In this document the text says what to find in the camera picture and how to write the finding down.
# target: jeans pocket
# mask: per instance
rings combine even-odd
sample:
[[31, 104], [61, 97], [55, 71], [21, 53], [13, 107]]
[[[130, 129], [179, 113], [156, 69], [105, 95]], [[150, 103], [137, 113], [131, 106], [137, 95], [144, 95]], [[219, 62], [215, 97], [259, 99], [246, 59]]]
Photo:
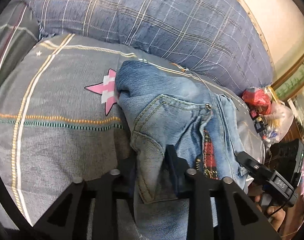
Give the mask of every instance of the jeans pocket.
[[193, 166], [202, 150], [199, 127], [211, 117], [210, 104], [194, 104], [167, 95], [157, 96], [138, 115], [131, 146], [137, 152], [138, 187], [145, 203], [173, 199], [170, 192], [161, 192], [172, 188], [161, 171], [165, 147], [173, 144], [177, 155]]

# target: wall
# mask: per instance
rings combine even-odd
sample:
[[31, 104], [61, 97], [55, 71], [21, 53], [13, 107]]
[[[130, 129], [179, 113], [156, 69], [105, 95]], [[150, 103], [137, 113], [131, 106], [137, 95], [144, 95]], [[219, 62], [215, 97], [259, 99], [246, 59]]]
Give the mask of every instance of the wall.
[[244, 0], [256, 18], [281, 77], [304, 53], [304, 16], [292, 0]]

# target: blue denim jeans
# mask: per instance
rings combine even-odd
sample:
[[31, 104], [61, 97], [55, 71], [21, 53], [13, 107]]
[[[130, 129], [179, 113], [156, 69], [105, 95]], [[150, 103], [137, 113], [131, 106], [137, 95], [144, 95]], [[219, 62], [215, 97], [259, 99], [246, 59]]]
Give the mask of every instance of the blue denim jeans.
[[[235, 160], [235, 154], [244, 150], [235, 105], [202, 83], [169, 75], [144, 61], [125, 61], [116, 75], [116, 89], [131, 131], [131, 147], [137, 152], [138, 228], [150, 239], [185, 239], [188, 202], [177, 200], [171, 190], [162, 166], [165, 147], [173, 144], [177, 155], [194, 167], [203, 152], [206, 130], [213, 143], [218, 178], [231, 177], [244, 188], [246, 170]], [[215, 225], [213, 199], [212, 211]]]

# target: metal rivet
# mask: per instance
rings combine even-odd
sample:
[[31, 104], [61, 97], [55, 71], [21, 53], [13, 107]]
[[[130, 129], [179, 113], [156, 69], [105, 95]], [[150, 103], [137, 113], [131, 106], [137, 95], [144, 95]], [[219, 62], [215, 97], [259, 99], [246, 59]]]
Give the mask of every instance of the metal rivet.
[[226, 183], [226, 184], [231, 184], [233, 182], [232, 178], [230, 177], [224, 177], [223, 178], [223, 181]]
[[115, 175], [119, 175], [121, 172], [118, 169], [114, 169], [110, 171], [110, 174], [115, 176]]
[[83, 181], [83, 179], [81, 177], [74, 177], [73, 178], [73, 183], [74, 184], [79, 184]]
[[187, 172], [187, 174], [195, 175], [196, 174], [196, 169], [187, 169], [186, 172]]

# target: star print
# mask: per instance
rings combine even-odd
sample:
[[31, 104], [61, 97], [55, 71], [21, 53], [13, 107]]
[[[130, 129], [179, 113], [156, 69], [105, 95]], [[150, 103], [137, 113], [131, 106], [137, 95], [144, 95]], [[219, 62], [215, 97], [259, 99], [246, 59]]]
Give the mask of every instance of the star print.
[[85, 87], [89, 91], [102, 95], [101, 103], [105, 104], [105, 115], [108, 115], [112, 106], [116, 104], [114, 97], [115, 77], [116, 72], [109, 69], [108, 75], [103, 77], [102, 83]]

